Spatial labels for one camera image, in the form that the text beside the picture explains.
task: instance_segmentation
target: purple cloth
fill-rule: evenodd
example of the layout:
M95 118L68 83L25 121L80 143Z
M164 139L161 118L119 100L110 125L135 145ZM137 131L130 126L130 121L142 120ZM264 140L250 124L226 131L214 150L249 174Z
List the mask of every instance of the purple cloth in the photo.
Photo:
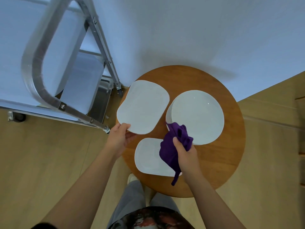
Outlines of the purple cloth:
M165 135L163 141L160 143L161 148L159 155L163 161L166 162L176 173L173 178L172 186L178 181L181 169L178 163L178 152L173 144L173 138L177 137L182 143L186 151L189 151L192 146L193 138L188 136L185 125L179 126L176 122L167 124L170 131Z

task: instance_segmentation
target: black wheel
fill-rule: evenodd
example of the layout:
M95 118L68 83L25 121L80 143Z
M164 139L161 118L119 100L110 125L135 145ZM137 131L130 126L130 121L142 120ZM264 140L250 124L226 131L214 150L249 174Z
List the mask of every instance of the black wheel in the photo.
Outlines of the black wheel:
M123 98L124 93L123 93L122 89L118 89L118 90L117 90L117 93L119 93L119 96L120 96L121 98Z
M22 113L13 112L13 121L20 123L26 120L27 116Z

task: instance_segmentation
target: white shoe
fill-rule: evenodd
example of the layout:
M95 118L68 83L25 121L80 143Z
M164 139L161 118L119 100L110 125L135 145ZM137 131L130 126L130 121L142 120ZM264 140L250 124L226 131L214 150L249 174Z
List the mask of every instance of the white shoe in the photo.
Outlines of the white shoe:
M136 177L133 173L131 173L131 174L129 174L129 176L128 176L127 184L129 184L129 183L132 182L132 181L136 181L136 180L139 181L139 179L137 179L137 177Z

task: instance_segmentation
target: brown tabletop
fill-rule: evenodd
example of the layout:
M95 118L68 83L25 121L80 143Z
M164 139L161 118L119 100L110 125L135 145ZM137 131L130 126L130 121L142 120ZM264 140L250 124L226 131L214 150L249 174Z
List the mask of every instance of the brown tabletop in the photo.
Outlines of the brown tabletop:
M164 66L151 70L137 80L147 80L162 86L170 95L170 102L181 93L189 90L201 90L209 93L220 104L224 112L224 129L221 135L206 145L195 145L203 175L217 189L235 172L244 152L246 133L242 113L228 89L208 73L189 66ZM164 111L161 119L152 132L138 135L123 153L123 158L132 173L149 188L173 197L192 197L183 174L175 186L171 185L173 177L141 173L135 166L135 148L147 137L163 139L168 132Z

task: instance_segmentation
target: person's left hand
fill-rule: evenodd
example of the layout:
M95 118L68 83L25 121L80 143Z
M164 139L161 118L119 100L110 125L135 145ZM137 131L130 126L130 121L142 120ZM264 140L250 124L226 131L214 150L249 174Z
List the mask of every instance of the person's left hand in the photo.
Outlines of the person's left hand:
M125 150L125 147L131 142L136 134L127 132L130 124L117 123L111 130L105 145L105 149L113 153L115 158L119 158Z

